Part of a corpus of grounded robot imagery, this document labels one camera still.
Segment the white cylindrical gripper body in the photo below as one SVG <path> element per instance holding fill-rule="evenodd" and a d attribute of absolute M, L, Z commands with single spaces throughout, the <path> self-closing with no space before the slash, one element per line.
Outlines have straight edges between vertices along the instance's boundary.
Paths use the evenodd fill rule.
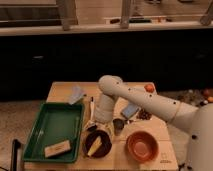
<path fill-rule="evenodd" d="M 116 97 L 101 93 L 99 101 L 95 107 L 95 120 L 103 124 L 111 122 L 116 102 Z"/>

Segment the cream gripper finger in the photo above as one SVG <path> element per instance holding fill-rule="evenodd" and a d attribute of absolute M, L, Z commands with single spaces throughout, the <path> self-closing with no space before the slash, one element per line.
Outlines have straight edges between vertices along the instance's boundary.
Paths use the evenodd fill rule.
<path fill-rule="evenodd" d="M 96 125 L 96 121 L 95 121 L 94 119 L 90 119 L 90 120 L 87 122 L 85 128 L 86 128 L 86 129 L 89 129 L 89 128 L 94 127 L 94 126 L 97 126 L 97 125 Z"/>
<path fill-rule="evenodd" d="M 106 127 L 106 129 L 107 129 L 109 135 L 110 135 L 111 137 L 113 137 L 113 135 L 114 135 L 114 127 L 113 127 L 113 124 L 112 124 L 111 122 L 110 122 L 110 123 L 107 123 L 107 124 L 105 125 L 105 127 Z"/>

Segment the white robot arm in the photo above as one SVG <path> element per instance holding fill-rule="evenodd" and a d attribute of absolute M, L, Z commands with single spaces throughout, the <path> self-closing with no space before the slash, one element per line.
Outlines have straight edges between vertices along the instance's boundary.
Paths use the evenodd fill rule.
<path fill-rule="evenodd" d="M 101 93 L 94 110 L 96 122 L 109 123 L 121 97 L 189 134 L 184 171 L 213 171 L 213 103 L 195 107 L 130 87 L 113 75 L 102 76 L 98 87 Z"/>

